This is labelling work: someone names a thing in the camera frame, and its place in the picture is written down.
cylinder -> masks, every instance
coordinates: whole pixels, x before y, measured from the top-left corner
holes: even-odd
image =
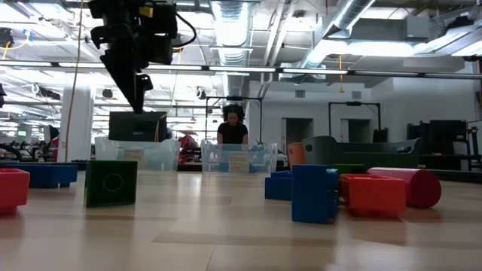
[[[400,178],[405,181],[407,204],[417,208],[431,208],[441,198],[442,188],[437,177],[423,169],[372,168],[369,174]]]
[[[294,165],[304,165],[307,163],[304,158],[303,143],[292,143],[288,145],[288,162],[290,169],[293,169]]]

black shirt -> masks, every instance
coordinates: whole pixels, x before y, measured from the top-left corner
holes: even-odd
[[[243,137],[248,134],[246,125],[239,123],[236,126],[231,126],[229,123],[223,123],[219,126],[218,132],[223,135],[222,144],[242,144]]]

doorway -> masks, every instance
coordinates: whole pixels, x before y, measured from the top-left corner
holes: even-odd
[[[288,145],[302,142],[313,136],[313,119],[283,118],[282,119],[282,151],[286,154]]]
[[[370,120],[341,120],[341,141],[371,143]]]

woman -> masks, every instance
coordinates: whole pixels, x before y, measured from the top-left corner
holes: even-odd
[[[248,144],[248,128],[243,124],[244,110],[240,105],[223,107],[224,123],[218,128],[218,144]]]

red object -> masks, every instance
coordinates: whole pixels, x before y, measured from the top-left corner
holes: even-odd
[[[404,180],[407,185],[407,204],[412,207],[431,208],[442,196],[440,181],[427,170],[373,168],[368,173]]]
[[[342,197],[357,215],[396,216],[406,209],[405,182],[368,174],[341,175]]]
[[[304,165],[307,163],[304,158],[303,143],[292,143],[288,145],[288,162],[290,169],[293,169],[294,165]]]
[[[53,160],[57,161],[57,157],[59,156],[59,138],[52,140],[52,145],[55,147],[52,151]]]
[[[178,164],[185,164],[187,162],[197,162],[200,159],[200,149],[196,140],[191,136],[185,135],[178,139],[181,142],[181,151],[179,153]]]
[[[0,169],[0,215],[13,214],[27,204],[30,173],[20,169]]]

